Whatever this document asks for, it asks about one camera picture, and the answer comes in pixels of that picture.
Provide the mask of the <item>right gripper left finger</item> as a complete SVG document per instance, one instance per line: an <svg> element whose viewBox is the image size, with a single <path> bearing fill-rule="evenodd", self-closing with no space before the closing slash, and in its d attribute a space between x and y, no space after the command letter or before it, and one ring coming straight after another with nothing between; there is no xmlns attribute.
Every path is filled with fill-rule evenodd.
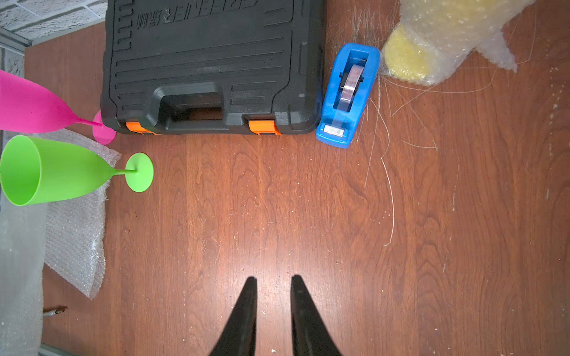
<svg viewBox="0 0 570 356"><path fill-rule="evenodd" d="M210 355L255 354L257 306L258 282L248 277Z"/></svg>

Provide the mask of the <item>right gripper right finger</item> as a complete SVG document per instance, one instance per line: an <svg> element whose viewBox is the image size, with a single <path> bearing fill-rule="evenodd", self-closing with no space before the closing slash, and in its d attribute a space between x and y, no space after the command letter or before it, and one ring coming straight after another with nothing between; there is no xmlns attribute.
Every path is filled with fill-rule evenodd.
<svg viewBox="0 0 570 356"><path fill-rule="evenodd" d="M341 355L300 275L292 277L292 348L294 355Z"/></svg>

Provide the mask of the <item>bubble wrap stack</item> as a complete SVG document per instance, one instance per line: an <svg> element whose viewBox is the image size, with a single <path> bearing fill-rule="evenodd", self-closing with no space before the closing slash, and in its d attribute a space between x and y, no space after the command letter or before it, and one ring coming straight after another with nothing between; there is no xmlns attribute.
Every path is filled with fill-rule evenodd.
<svg viewBox="0 0 570 356"><path fill-rule="evenodd" d="M105 274L108 184L76 199L16 207L1 198L1 354L37 355L43 318L42 270L93 299Z"/></svg>

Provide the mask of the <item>green plastic wine glass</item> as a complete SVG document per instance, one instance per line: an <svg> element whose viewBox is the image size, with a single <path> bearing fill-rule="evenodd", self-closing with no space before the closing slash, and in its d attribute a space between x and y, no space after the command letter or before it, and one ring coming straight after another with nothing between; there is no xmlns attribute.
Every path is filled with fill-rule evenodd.
<svg viewBox="0 0 570 356"><path fill-rule="evenodd" d="M119 175L132 191L144 192L154 180L154 165L136 153L119 170L87 148L23 135L11 139L1 155L1 189L15 206L82 197Z"/></svg>

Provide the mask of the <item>bubble wrap sheet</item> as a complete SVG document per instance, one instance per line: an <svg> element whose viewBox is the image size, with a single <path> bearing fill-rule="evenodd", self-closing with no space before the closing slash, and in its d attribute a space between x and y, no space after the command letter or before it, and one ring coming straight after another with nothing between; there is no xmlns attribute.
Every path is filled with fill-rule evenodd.
<svg viewBox="0 0 570 356"><path fill-rule="evenodd" d="M502 29L530 5L530 1L401 1L399 22L448 56L454 72L472 51L499 68L516 71Z"/></svg>

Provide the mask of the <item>yellow plastic wine glass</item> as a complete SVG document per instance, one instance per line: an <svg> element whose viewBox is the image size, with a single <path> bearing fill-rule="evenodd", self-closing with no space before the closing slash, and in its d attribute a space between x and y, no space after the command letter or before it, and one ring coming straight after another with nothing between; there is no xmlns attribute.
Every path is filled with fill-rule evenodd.
<svg viewBox="0 0 570 356"><path fill-rule="evenodd" d="M398 80L431 86L454 72L454 62L399 22L381 50L384 72Z"/></svg>

